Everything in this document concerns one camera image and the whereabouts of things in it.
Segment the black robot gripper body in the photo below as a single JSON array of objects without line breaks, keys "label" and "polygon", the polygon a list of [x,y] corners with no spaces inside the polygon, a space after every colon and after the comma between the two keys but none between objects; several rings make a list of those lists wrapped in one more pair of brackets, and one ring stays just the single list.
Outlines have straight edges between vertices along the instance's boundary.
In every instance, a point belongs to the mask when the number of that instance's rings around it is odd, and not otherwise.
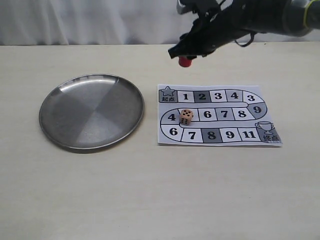
[{"label": "black robot gripper body", "polygon": [[241,16],[245,13],[246,2],[234,0],[231,5],[221,9],[224,1],[219,3],[220,10],[211,10],[205,14],[197,14],[189,32],[179,38],[179,44],[186,45],[190,55],[202,54],[203,57],[214,53],[218,48],[237,42],[238,39],[249,35],[250,40],[241,44],[247,47],[253,42],[253,32],[244,29]]}]

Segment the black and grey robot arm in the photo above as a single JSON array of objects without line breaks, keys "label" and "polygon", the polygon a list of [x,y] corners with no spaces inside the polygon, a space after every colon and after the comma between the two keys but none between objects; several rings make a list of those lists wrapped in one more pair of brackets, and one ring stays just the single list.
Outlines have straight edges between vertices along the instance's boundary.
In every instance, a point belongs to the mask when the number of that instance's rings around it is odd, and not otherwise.
[{"label": "black and grey robot arm", "polygon": [[320,28],[318,0],[234,0],[226,8],[216,0],[179,0],[177,12],[198,17],[189,32],[168,50],[171,59],[192,61],[218,48],[249,36],[249,46],[257,34],[303,37]]}]

